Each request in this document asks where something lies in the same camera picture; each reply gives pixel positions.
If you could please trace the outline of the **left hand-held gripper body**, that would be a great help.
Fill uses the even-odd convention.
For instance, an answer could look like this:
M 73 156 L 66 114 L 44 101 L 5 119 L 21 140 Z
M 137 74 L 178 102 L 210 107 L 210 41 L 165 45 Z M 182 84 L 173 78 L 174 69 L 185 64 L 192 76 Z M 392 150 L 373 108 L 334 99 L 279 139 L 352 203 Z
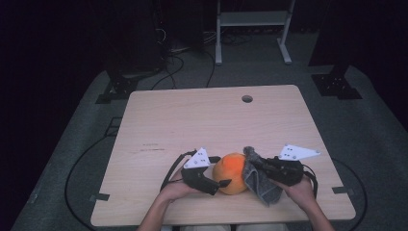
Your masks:
M 213 156 L 209 156 L 207 150 L 201 147 L 183 164 L 181 173 L 184 183 L 191 188 L 215 195 L 219 189 L 219 183 L 204 174 L 208 167 L 212 165 L 209 157 Z

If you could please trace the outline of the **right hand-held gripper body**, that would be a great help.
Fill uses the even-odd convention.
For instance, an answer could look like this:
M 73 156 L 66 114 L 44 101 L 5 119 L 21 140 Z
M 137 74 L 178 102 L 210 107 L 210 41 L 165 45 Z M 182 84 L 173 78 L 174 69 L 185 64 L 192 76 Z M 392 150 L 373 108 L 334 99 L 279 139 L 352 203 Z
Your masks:
M 299 183 L 304 175 L 317 183 L 314 172 L 311 169 L 305 170 L 301 160 L 317 157 L 319 154 L 315 149 L 285 144 L 277 156 L 266 159 L 264 170 L 270 179 L 287 186 Z

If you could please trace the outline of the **orange ball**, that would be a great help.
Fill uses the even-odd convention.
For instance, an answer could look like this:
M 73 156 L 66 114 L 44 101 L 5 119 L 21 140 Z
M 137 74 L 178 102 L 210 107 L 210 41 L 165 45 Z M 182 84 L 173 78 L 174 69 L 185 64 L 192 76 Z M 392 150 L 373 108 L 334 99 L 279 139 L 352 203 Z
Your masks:
M 223 193 L 233 195 L 247 189 L 242 178 L 244 164 L 245 156 L 241 153 L 227 154 L 216 163 L 213 168 L 213 179 L 215 181 L 231 180 L 227 187 L 220 188 Z

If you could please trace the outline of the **grey fluffy cloth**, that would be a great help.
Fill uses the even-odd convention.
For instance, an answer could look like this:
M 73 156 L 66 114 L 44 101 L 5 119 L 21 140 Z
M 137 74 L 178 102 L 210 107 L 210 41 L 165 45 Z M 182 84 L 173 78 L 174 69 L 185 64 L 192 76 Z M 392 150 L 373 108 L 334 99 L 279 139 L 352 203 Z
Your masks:
M 246 186 L 266 205 L 276 204 L 281 197 L 282 189 L 268 178 L 264 170 L 266 160 L 252 146 L 243 149 L 245 156 L 242 179 Z

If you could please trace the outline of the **person's left hand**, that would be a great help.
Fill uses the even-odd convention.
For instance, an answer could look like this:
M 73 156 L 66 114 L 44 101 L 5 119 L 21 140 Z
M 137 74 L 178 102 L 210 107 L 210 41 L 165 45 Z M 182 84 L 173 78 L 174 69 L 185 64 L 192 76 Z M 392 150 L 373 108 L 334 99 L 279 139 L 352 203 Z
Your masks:
M 178 169 L 170 178 L 170 183 L 160 191 L 158 197 L 161 201 L 171 203 L 192 193 L 199 193 L 199 190 L 185 184 L 181 170 Z

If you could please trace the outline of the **dark floor tape piece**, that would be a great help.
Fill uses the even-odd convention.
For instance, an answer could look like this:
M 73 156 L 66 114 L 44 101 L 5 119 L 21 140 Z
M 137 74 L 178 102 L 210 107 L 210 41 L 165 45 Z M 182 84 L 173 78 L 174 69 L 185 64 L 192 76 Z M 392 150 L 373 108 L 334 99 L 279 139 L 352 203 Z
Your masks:
M 90 202 L 96 202 L 97 200 L 108 201 L 109 198 L 110 198 L 109 194 L 97 193 L 97 194 L 92 194 L 89 198 L 89 201 Z
M 349 189 L 347 187 L 333 187 L 332 191 L 334 194 L 340 194 L 340 193 L 346 193 L 348 195 L 354 195 L 354 190 L 353 189 Z

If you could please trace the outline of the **black stand base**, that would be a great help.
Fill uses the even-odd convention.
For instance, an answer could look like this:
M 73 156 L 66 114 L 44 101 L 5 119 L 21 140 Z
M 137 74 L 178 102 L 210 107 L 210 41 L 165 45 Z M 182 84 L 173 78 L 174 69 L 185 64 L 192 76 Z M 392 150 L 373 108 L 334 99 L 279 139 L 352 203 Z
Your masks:
M 332 69 L 328 73 L 313 74 L 312 79 L 321 96 L 361 99 L 358 90 L 345 79 L 356 46 L 353 38 L 354 14 L 346 11 L 351 0 L 328 2 L 309 66 L 332 64 Z
M 131 67 L 125 64 L 106 63 L 109 83 L 98 95 L 96 104 L 109 104 L 113 100 L 126 100 L 137 89 L 141 80 L 161 72 L 160 68 Z

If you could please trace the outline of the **white metal stand frame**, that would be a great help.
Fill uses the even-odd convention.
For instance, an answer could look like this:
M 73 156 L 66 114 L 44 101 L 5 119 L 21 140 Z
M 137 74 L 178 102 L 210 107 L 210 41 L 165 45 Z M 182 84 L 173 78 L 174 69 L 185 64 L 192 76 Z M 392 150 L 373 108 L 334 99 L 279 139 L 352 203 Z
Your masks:
M 225 27 L 258 27 L 258 26 L 282 26 L 283 32 L 277 39 L 283 61 L 291 64 L 292 58 L 286 47 L 286 39 L 290 29 L 293 9 L 296 0 L 291 0 L 289 7 L 285 11 L 272 12 L 223 12 L 220 0 L 217 0 L 217 26 L 216 26 L 216 46 L 215 64 L 222 64 L 221 29 Z

